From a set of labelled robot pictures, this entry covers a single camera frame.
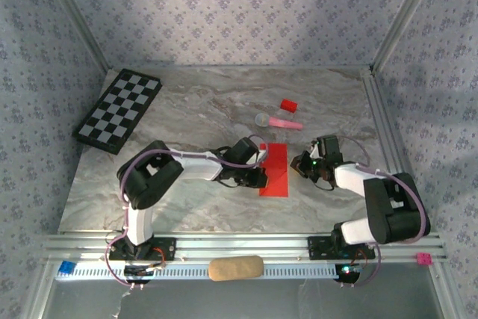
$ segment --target red paper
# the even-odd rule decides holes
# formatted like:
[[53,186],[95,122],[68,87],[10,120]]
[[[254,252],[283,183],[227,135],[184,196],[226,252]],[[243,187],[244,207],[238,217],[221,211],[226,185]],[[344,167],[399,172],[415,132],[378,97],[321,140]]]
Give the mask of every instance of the red paper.
[[259,196],[289,197],[287,145],[285,143],[268,143],[269,155],[261,167],[266,169],[267,186],[259,188]]

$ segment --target sponge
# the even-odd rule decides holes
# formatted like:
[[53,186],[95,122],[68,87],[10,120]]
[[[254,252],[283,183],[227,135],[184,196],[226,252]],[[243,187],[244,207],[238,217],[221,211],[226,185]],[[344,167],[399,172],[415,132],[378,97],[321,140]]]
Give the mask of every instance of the sponge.
[[215,282],[257,278],[264,272],[264,261],[258,255],[218,258],[209,263],[208,271]]

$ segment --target small red block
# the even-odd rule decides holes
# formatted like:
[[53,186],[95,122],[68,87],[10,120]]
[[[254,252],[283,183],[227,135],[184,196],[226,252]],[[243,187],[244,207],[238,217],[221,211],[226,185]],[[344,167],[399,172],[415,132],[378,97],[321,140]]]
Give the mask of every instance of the small red block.
[[281,103],[281,109],[294,113],[297,110],[297,103],[291,100],[283,99]]
[[432,255],[429,253],[417,253],[417,263],[419,265],[432,265]]

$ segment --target pink block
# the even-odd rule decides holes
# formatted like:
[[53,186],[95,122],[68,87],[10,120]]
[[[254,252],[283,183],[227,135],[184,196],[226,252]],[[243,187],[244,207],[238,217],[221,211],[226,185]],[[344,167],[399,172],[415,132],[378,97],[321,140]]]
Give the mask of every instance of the pink block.
[[417,253],[417,263],[419,265],[432,265],[432,255],[429,253]]

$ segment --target marble table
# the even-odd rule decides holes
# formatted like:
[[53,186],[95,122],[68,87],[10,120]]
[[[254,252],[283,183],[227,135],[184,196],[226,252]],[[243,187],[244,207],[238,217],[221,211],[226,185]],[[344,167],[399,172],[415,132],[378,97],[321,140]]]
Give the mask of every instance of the marble table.
[[[358,76],[327,69],[246,67],[144,70],[163,88],[118,155],[84,148],[60,231],[120,229],[118,168],[154,140],[171,148],[203,151],[259,134],[286,143],[288,160],[325,134],[345,134],[364,144],[376,167],[385,168],[367,98]],[[106,88],[116,77],[111,70]],[[292,115],[282,99],[299,103]],[[264,112],[304,124],[302,131],[259,128]],[[341,141],[344,159],[363,161],[361,150]],[[324,192],[289,169],[289,197],[261,197],[257,189],[214,182],[176,182],[155,206],[156,232],[329,232],[333,225],[365,216],[365,203],[349,191]]]

